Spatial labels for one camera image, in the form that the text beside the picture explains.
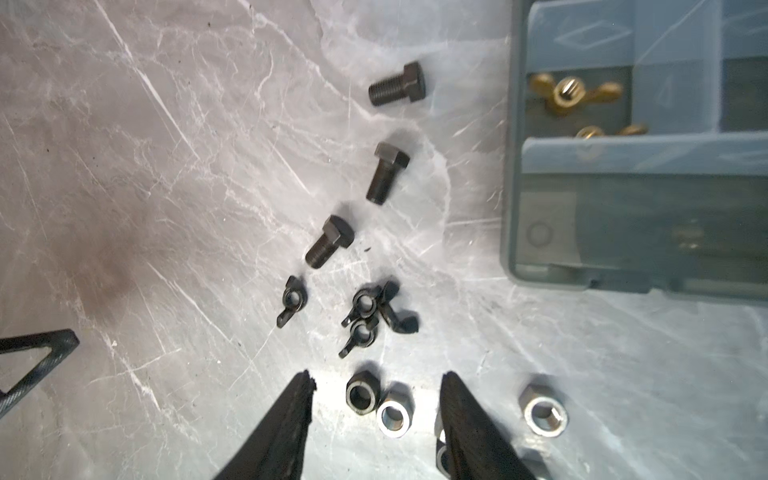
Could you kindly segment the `brass wing nut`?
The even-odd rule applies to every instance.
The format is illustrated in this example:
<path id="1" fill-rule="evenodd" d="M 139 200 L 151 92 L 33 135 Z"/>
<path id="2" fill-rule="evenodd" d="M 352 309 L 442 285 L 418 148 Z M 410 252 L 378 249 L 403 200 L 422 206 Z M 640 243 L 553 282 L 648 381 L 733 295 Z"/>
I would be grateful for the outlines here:
<path id="1" fill-rule="evenodd" d="M 648 133 L 647 126 L 643 124 L 631 124 L 620 129 L 617 133 L 615 133 L 615 136 L 638 136 L 638 135 L 645 135 L 647 133 Z M 574 135 L 574 137 L 578 139 L 590 139 L 593 137 L 603 137 L 603 136 L 606 136 L 605 131 L 596 125 L 585 126 L 580 130 L 578 130 L 577 133 Z"/>
<path id="2" fill-rule="evenodd" d="M 550 73 L 533 74 L 528 86 L 544 99 L 546 109 L 555 115 L 565 116 L 588 104 L 611 103 L 618 100 L 624 87 L 617 82 L 605 82 L 588 89 L 585 82 L 575 76 L 564 77 L 556 82 Z"/>

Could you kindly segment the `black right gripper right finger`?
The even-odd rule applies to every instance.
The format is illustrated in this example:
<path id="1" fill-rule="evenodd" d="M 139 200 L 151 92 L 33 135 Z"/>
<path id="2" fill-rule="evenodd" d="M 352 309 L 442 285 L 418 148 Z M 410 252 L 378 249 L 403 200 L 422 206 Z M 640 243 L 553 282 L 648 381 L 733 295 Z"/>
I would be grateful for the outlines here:
<path id="1" fill-rule="evenodd" d="M 454 371 L 445 373 L 439 407 L 451 479 L 534 479 Z"/>

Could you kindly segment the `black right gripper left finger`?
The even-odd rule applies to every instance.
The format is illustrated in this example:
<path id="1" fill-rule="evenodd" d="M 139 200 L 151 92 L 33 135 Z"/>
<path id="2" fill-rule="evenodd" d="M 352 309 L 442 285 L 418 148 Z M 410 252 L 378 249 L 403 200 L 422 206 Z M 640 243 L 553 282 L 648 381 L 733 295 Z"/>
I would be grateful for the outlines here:
<path id="1" fill-rule="evenodd" d="M 297 373 L 215 479 L 300 479 L 316 383 Z"/>

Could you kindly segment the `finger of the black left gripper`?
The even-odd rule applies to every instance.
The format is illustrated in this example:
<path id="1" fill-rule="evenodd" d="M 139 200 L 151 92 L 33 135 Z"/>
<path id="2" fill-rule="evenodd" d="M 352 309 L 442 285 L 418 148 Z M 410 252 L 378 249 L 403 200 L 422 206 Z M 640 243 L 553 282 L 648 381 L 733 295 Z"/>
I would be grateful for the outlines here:
<path id="1" fill-rule="evenodd" d="M 1 354 L 48 348 L 50 352 L 7 392 L 1 392 L 1 413 L 6 416 L 20 400 L 61 364 L 80 344 L 72 329 L 61 329 L 1 339 Z"/>

